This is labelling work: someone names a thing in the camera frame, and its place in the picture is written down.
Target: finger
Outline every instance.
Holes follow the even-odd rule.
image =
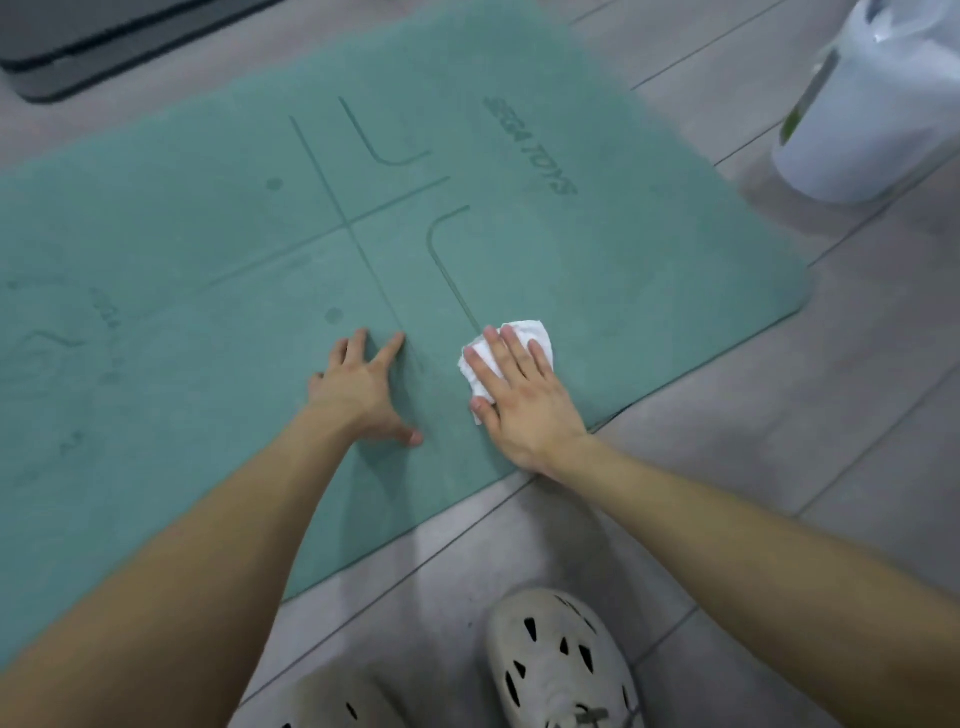
[[[467,364],[470,365],[473,373],[477,375],[480,383],[487,388],[487,391],[491,393],[495,400],[502,399],[510,391],[510,385],[493,373],[493,369],[487,366],[487,362],[473,347],[464,349],[464,359],[467,360]]]
[[[395,333],[390,338],[390,341],[383,345],[383,349],[377,352],[371,364],[376,364],[384,369],[389,369],[390,365],[394,363],[396,355],[400,352],[400,349],[403,348],[403,342],[405,340],[406,335],[403,333],[403,331],[398,331]]]
[[[423,433],[415,427],[411,427],[402,420],[397,422],[394,428],[394,439],[407,448],[415,448],[423,444]]]
[[[553,373],[553,367],[550,366],[550,360],[546,358],[546,352],[536,339],[530,341],[530,355],[533,356],[537,369],[540,370],[544,379],[553,381],[557,378]]]
[[[357,329],[350,336],[347,344],[347,355],[344,356],[344,364],[363,364],[364,349],[367,347],[367,330],[365,328]]]
[[[495,328],[484,328],[483,337],[487,339],[487,343],[490,344],[490,351],[493,354],[493,358],[496,360],[497,366],[500,367],[500,371],[503,372],[503,376],[507,381],[511,384],[519,384],[526,378],[520,373],[520,369],[516,365],[516,359],[514,359],[510,350],[507,349],[507,345],[503,343],[503,339],[500,338],[500,334],[496,332]]]
[[[521,342],[520,337],[516,335],[514,328],[511,326],[503,327],[500,330],[500,338],[506,342],[507,349],[509,349],[510,353],[514,356],[516,365],[520,371],[523,372],[523,375],[528,379],[540,378],[540,370],[537,368],[537,362],[534,361],[534,357],[531,356],[526,347],[523,346],[523,342]]]
[[[344,356],[347,355],[347,339],[337,339],[337,343],[330,350],[330,358],[327,360],[327,369],[336,369],[344,363]]]
[[[477,419],[483,423],[483,426],[490,433],[494,442],[500,439],[500,416],[496,413],[493,405],[482,397],[474,397],[470,400],[470,409]]]

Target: grout line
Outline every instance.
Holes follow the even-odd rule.
[[[948,163],[954,161],[957,158],[960,158],[960,152],[955,152],[951,155],[948,155],[943,161],[934,165],[925,174],[920,175],[916,180],[906,185],[903,189],[896,191],[893,197],[891,197],[886,203],[880,206],[880,208],[876,212],[874,212],[871,215],[868,215],[867,218],[861,221],[859,224],[857,224],[856,227],[853,228],[853,230],[848,232],[846,235],[840,238],[837,242],[835,242],[833,245],[831,245],[829,248],[827,248],[825,251],[823,251],[817,257],[815,257],[813,260],[807,263],[807,268],[812,268],[813,266],[815,266],[825,257],[833,253],[837,248],[839,248],[841,245],[847,242],[854,235],[858,234],[860,231],[862,231],[868,225],[873,223],[875,220],[885,215],[896,203],[898,203],[900,200],[906,197],[910,192],[913,192],[915,189],[917,189],[917,187],[919,187],[921,184],[929,180],[936,172],[939,172]]]
[[[668,629],[666,632],[660,635],[660,637],[658,637],[653,644],[651,644],[649,647],[643,650],[643,652],[640,653],[640,656],[637,657],[632,663],[630,663],[630,670],[633,671],[634,669],[639,667],[640,663],[642,663],[644,660],[650,657],[650,655],[656,652],[663,643],[665,643],[667,640],[673,637],[674,633],[678,632],[680,628],[683,627],[687,622],[689,622],[690,619],[699,611],[700,611],[700,607],[694,605],[693,608],[689,612],[687,612],[685,615],[683,615],[676,624],[674,624],[672,627],[670,627],[670,629]]]
[[[596,15],[598,12],[604,10],[605,8],[608,8],[608,7],[611,6],[611,5],[615,5],[616,3],[619,3],[620,1],[621,1],[621,0],[607,0],[607,2],[598,5],[596,8],[592,8],[591,10],[588,10],[588,11],[585,12],[583,15],[578,15],[577,17],[573,18],[573,20],[571,20],[570,22],[568,22],[567,25],[572,28],[574,25],[576,25],[577,23],[579,23],[581,20],[586,20],[586,19],[589,18],[591,15]]]
[[[246,698],[244,698],[243,700],[241,700],[241,701],[240,701],[240,705],[237,706],[237,711],[239,711],[244,705],[246,705],[247,703],[249,703],[249,702],[250,702],[251,700],[253,700],[255,697],[257,697],[258,695],[260,695],[263,691],[265,691],[267,688],[269,688],[273,683],[275,683],[277,680],[279,680],[283,675],[285,675],[287,672],[289,672],[290,669],[291,669],[293,666],[298,665],[299,663],[303,662],[303,660],[305,660],[310,654],[312,654],[312,653],[315,652],[317,649],[319,649],[320,647],[322,647],[325,643],[327,643],[332,637],[334,637],[336,634],[338,634],[341,630],[343,630],[344,628],[348,627],[348,626],[349,626],[350,624],[352,624],[355,620],[359,619],[362,615],[364,615],[366,612],[368,612],[368,611],[369,611],[375,604],[377,604],[381,599],[383,599],[385,596],[389,595],[391,592],[393,592],[394,590],[396,590],[397,588],[399,588],[399,586],[400,586],[401,584],[405,583],[405,582],[406,582],[408,579],[410,579],[414,574],[416,574],[418,571],[420,571],[421,569],[423,569],[427,564],[429,564],[431,561],[433,561],[433,560],[436,559],[438,556],[440,556],[442,553],[444,553],[444,551],[446,551],[448,548],[450,548],[451,546],[453,546],[454,544],[456,544],[458,541],[460,541],[460,539],[462,539],[464,536],[466,536],[466,535],[467,535],[470,531],[472,531],[476,526],[480,525],[480,523],[482,523],[483,521],[485,521],[489,516],[491,516],[493,513],[495,513],[496,511],[498,511],[501,507],[503,507],[504,505],[506,505],[508,502],[510,502],[510,501],[513,500],[516,496],[518,496],[520,493],[522,493],[524,490],[526,490],[527,486],[529,486],[532,482],[534,482],[534,480],[536,480],[536,477],[535,477],[535,476],[534,476],[534,477],[531,477],[529,480],[527,480],[523,485],[521,485],[519,488],[517,488],[513,493],[510,493],[507,497],[505,497],[503,500],[501,500],[499,503],[497,503],[493,508],[491,508],[487,513],[485,513],[483,516],[481,516],[481,517],[480,517],[479,519],[477,519],[475,522],[471,523],[466,529],[464,529],[464,531],[462,531],[462,532],[461,532],[460,534],[458,534],[456,537],[454,537],[453,539],[451,539],[447,544],[445,544],[442,548],[440,548],[436,553],[431,554],[431,555],[429,556],[429,558],[427,558],[427,559],[425,559],[425,560],[423,561],[422,564],[417,565],[417,566],[416,566],[413,570],[411,570],[408,574],[406,574],[406,575],[403,576],[401,579],[399,579],[392,587],[390,587],[389,589],[387,589],[382,595],[378,596],[378,597],[377,597],[376,599],[374,599],[370,604],[368,604],[368,605],[366,605],[365,607],[363,607],[363,608],[361,608],[360,610],[358,610],[358,611],[356,612],[356,614],[354,614],[352,617],[350,617],[347,621],[345,621],[343,624],[341,624],[341,625],[340,625],[339,627],[337,627],[336,629],[332,630],[328,635],[326,635],[324,638],[322,638],[322,639],[319,640],[316,644],[314,644],[312,647],[310,647],[308,650],[306,650],[306,651],[305,651],[302,655],[300,655],[296,660],[294,660],[294,661],[291,662],[289,665],[287,665],[287,667],[285,667],[284,669],[282,669],[280,672],[278,672],[276,675],[274,675],[272,678],[270,678],[270,680],[268,680],[267,682],[265,682],[263,685],[261,685],[261,686],[260,686],[259,688],[257,688],[255,691],[253,691],[248,697],[246,697]]]
[[[736,33],[738,30],[740,30],[741,28],[743,28],[745,25],[748,25],[749,23],[754,22],[754,21],[755,21],[757,18],[759,18],[761,15],[765,15],[766,13],[768,13],[769,11],[771,11],[773,8],[778,8],[779,6],[783,5],[783,3],[785,3],[785,2],[787,2],[787,0],[777,0],[776,3],[774,3],[773,5],[771,5],[771,6],[770,6],[769,8],[767,8],[766,10],[762,10],[762,11],[758,12],[756,15],[752,15],[752,16],[748,17],[748,18],[747,18],[746,20],[744,20],[742,23],[740,23],[739,25],[733,26],[733,27],[730,28],[728,31],[726,31],[725,33],[717,36],[716,38],[714,38],[711,42],[707,43],[706,45],[701,46],[700,48],[698,48],[697,50],[693,51],[692,53],[686,54],[686,55],[685,55],[683,58],[681,58],[681,59],[677,59],[676,61],[673,61],[673,62],[670,63],[670,65],[668,65],[666,68],[663,68],[663,69],[657,71],[657,73],[655,73],[653,76],[650,76],[649,78],[644,79],[644,80],[641,81],[639,84],[637,84],[637,85],[635,85],[635,86],[631,86],[631,89],[630,89],[630,90],[631,90],[631,91],[636,91],[636,90],[637,90],[638,88],[640,88],[642,85],[647,84],[647,83],[653,81],[653,80],[656,79],[658,76],[663,75],[664,73],[666,73],[667,71],[669,71],[669,70],[670,70],[671,68],[673,68],[674,66],[679,65],[680,63],[683,63],[683,62],[686,61],[687,59],[690,59],[690,58],[692,58],[693,56],[696,56],[696,55],[697,55],[698,53],[700,53],[701,51],[704,51],[704,50],[708,49],[708,48],[709,48],[711,45],[713,45],[717,40],[721,40],[722,38],[725,38],[725,37],[729,36],[729,35],[732,34],[732,33]]]
[[[806,512],[818,500],[821,499],[821,497],[825,496],[829,491],[833,489],[834,486],[836,486],[847,475],[847,473],[852,471],[856,466],[858,466],[867,457],[869,457],[871,453],[873,453],[885,440],[887,440],[887,438],[889,438],[894,433],[894,430],[900,427],[904,422],[906,422],[907,419],[909,419],[921,407],[923,407],[927,402],[929,402],[930,398],[934,394],[936,394],[936,392],[941,387],[943,387],[953,375],[957,374],[958,372],[960,372],[960,362],[957,362],[956,364],[951,366],[949,369],[947,369],[946,372],[944,372],[923,394],[920,395],[917,401],[911,404],[902,415],[897,417],[897,419],[893,422],[893,424],[890,425],[890,427],[888,427],[887,430],[882,435],[877,437],[869,446],[867,446],[863,450],[863,452],[857,455],[853,459],[853,461],[850,463],[850,465],[847,465],[842,471],[840,471],[840,473],[835,478],[833,478],[833,480],[831,480],[831,482],[828,483],[828,485],[822,491],[820,491],[817,495],[811,498],[807,502],[807,504],[803,508],[801,508],[799,511],[797,511],[797,513],[791,518],[795,520],[799,520],[803,515],[805,515]]]
[[[719,167],[721,164],[723,164],[725,161],[727,161],[727,159],[731,158],[733,155],[738,154],[738,153],[742,152],[743,150],[745,150],[747,147],[749,147],[749,146],[750,146],[751,144],[753,144],[755,141],[757,141],[758,139],[760,139],[762,136],[764,136],[765,134],[767,134],[767,133],[771,132],[772,130],[776,129],[780,124],[783,123],[783,119],[778,119],[775,124],[773,124],[773,125],[772,125],[771,127],[769,127],[768,129],[764,129],[762,132],[760,132],[759,134],[757,134],[753,139],[751,139],[750,141],[748,141],[746,144],[737,147],[737,148],[734,149],[732,152],[730,152],[728,155],[726,155],[724,158],[720,159],[720,161],[715,161],[715,162],[713,163],[713,166],[714,166],[714,167]]]
[[[960,362],[957,362],[957,363],[954,364],[953,366],[949,367],[946,372],[944,372],[942,375],[940,375],[940,376],[937,378],[937,380],[936,380],[922,395],[920,395],[920,396],[917,398],[917,401],[915,401],[913,404],[911,404],[910,407],[908,407],[907,410],[906,410],[905,412],[903,412],[903,414],[901,414],[901,415],[890,425],[890,427],[887,428],[887,430],[886,430],[883,434],[881,434],[879,437],[877,437],[869,446],[867,446],[866,448],[864,448],[864,450],[863,450],[862,452],[860,452],[860,454],[857,455],[849,465],[845,466],[845,467],[843,468],[843,470],[841,470],[840,473],[838,473],[837,476],[834,477],[834,478],[831,480],[831,482],[827,484],[826,487],[824,487],[823,490],[821,490],[821,491],[820,491],[819,493],[817,493],[814,497],[812,497],[812,498],[806,503],[806,505],[804,505],[800,510],[798,510],[796,513],[792,514],[792,515],[790,516],[790,519],[793,520],[793,521],[800,521],[800,520],[803,518],[803,516],[806,515],[806,513],[807,513],[818,501],[820,501],[824,496],[826,496],[830,491],[832,491],[833,488],[836,487],[836,486],[840,483],[840,481],[843,480],[844,477],[846,477],[846,475],[847,475],[848,473],[850,473],[853,469],[855,469],[857,466],[859,466],[864,460],[866,460],[868,457],[870,457],[870,455],[871,455],[873,452],[875,452],[884,442],[886,442],[886,441],[891,437],[891,435],[893,435],[894,432],[895,432],[897,429],[900,428],[901,425],[903,425],[910,417],[912,417],[917,411],[919,411],[925,404],[927,404],[927,403],[930,401],[930,399],[931,399],[932,397],[934,397],[934,396],[937,394],[937,392],[939,392],[939,391],[941,390],[941,388],[942,388],[945,384],[947,384],[947,382],[948,382],[953,376],[955,376],[955,375],[957,375],[957,374],[960,374]],[[688,621],[690,621],[690,619],[691,619],[695,614],[697,614],[697,612],[700,612],[700,611],[702,611],[702,610],[701,610],[701,608],[700,608],[699,606],[694,606],[693,609],[691,609],[689,612],[687,612],[687,613],[680,619],[680,621],[678,621],[673,627],[671,627],[669,630],[667,630],[666,633],[664,633],[664,634],[663,634],[659,639],[657,639],[653,644],[651,644],[649,647],[647,647],[647,649],[644,650],[644,651],[640,654],[639,657],[637,657],[633,662],[630,663],[631,671],[633,671],[633,670],[635,670],[637,667],[639,667],[640,664],[641,664],[644,660],[646,660],[648,657],[650,657],[650,655],[652,655],[655,651],[657,651],[657,650],[660,648],[660,646],[661,646],[663,643],[665,643],[667,640],[669,640],[675,633],[677,633],[678,631],[680,631],[680,629],[681,629]]]

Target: foot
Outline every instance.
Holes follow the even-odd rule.
[[[490,617],[487,652],[513,728],[642,728],[626,659],[600,618],[563,592],[508,596]]]

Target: shoe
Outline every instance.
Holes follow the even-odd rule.
[[[322,667],[276,697],[271,728],[406,728],[383,691],[342,667]]]
[[[487,653],[513,728],[642,728],[634,678],[613,637],[574,596],[531,589],[490,616]]]

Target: wrist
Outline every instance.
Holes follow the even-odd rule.
[[[564,439],[547,453],[543,474],[562,485],[573,487],[579,474],[594,458],[593,454],[603,447],[603,443],[588,433]]]
[[[307,404],[288,429],[295,447],[309,452],[323,445],[348,449],[357,441],[360,428],[351,409],[334,404]]]

